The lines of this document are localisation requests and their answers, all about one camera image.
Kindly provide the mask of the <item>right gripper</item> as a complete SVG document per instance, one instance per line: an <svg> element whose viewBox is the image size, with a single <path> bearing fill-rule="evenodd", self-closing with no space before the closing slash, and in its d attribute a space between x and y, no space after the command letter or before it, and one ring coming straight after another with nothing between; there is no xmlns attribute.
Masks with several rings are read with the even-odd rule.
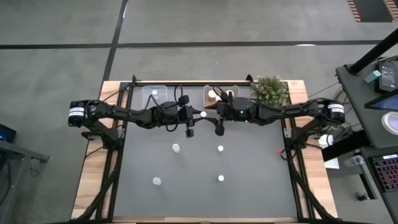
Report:
<svg viewBox="0 0 398 224"><path fill-rule="evenodd" d="M237 116L233 106L230 104L233 102L233 95L229 92L221 92L221 100L216 104L216 112L220 116L221 120L216 118L206 118L207 121L215 125L215 134L217 136L224 135L224 119L228 121L236 121Z"/></svg>

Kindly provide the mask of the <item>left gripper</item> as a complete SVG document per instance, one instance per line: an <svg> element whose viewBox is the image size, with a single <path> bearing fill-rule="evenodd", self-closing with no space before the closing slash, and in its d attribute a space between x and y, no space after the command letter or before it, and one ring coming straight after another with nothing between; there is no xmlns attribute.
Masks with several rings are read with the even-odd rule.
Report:
<svg viewBox="0 0 398 224"><path fill-rule="evenodd" d="M192 114L200 114L201 110L196 110L192 106L188 106L188 103L190 102L189 96L188 95L182 95L179 98L179 106L181 107L178 111L178 120L181 123L186 123L186 137L187 138L192 138L194 137L194 122L190 121L192 118Z"/></svg>

